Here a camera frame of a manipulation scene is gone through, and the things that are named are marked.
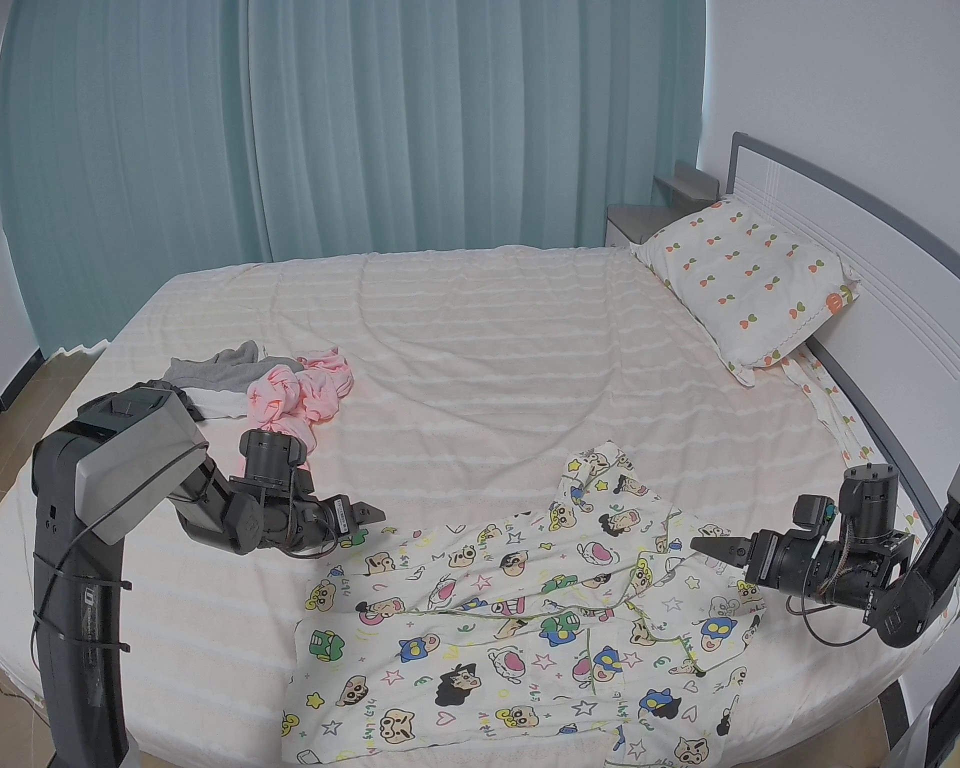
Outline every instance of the pile of clothes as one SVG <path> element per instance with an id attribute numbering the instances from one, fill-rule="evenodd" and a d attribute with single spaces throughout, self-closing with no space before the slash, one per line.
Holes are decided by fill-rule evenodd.
<path id="1" fill-rule="evenodd" d="M 204 419 L 246 417 L 251 429 L 300 438 L 317 446 L 311 427 L 330 421 L 353 387 L 353 373 L 336 347 L 297 357 L 263 357 L 255 341 L 208 360 L 170 359 L 165 381 L 182 389 Z"/>

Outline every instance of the wall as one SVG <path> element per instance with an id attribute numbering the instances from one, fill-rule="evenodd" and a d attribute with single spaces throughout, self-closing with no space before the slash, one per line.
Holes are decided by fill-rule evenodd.
<path id="1" fill-rule="evenodd" d="M 708 0 L 700 165 L 725 185 L 744 131 L 960 249 L 960 3 Z"/>
<path id="2" fill-rule="evenodd" d="M 0 0 L 0 35 L 12 0 Z M 36 351 L 34 329 L 16 283 L 7 238 L 0 230 L 0 393 Z"/>

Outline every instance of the gray garment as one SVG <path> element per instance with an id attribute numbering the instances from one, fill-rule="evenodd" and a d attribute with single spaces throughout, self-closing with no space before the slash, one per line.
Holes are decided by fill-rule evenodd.
<path id="1" fill-rule="evenodd" d="M 257 361 L 259 355 L 256 342 L 250 339 L 237 349 L 217 352 L 209 360 L 197 362 L 171 357 L 170 368 L 163 378 L 181 389 L 246 392 L 251 383 L 274 366 L 289 366 L 294 373 L 303 370 L 303 366 L 290 357 L 264 357 Z"/>

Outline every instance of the tiled floor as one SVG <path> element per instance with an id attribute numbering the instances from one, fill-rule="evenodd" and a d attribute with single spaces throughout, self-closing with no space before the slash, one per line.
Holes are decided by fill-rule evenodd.
<path id="1" fill-rule="evenodd" d="M 51 358 L 27 384 L 11 410 L 0 413 L 0 499 L 30 458 L 34 443 L 43 437 L 94 360 L 82 352 Z M 0 692 L 4 694 L 0 698 L 0 768 L 45 768 L 53 753 L 53 742 L 44 723 L 42 705 L 34 702 L 34 711 L 2 674 Z M 872 768 L 886 752 L 883 718 L 879 705 L 874 703 L 785 753 L 740 768 Z M 176 768 L 151 756 L 143 756 L 142 764 L 144 768 Z M 945 767 L 960 768 L 960 752 Z"/>

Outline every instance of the bed sheet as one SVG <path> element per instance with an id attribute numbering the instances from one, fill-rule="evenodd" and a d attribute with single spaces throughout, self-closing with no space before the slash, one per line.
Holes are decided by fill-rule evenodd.
<path id="1" fill-rule="evenodd" d="M 844 462 L 780 369 L 746 389 L 682 305 L 627 250 L 369 254 L 244 265 L 170 280 L 118 334 L 51 429 L 103 392 L 254 338 L 271 354 L 339 345 L 356 385 L 317 429 L 323 498 L 345 492 L 403 527 L 497 519 L 549 504 L 556 467 L 606 440 L 652 487 L 736 532 L 785 529 L 795 496 L 835 495 Z M 237 473 L 243 420 L 201 424 Z M 0 663 L 39 692 L 30 662 L 34 497 L 29 467 L 0 502 Z M 197 545 L 164 502 L 128 537 L 121 637 L 128 727 L 144 751 L 193 766 L 279 764 L 301 586 L 323 565 Z M 770 754 L 853 713 L 932 641 L 818 645 L 777 595 L 754 642 L 725 752 Z M 817 617 L 833 639 L 859 616 Z M 367 758 L 370 766 L 596 765 L 605 736 L 518 739 Z"/>

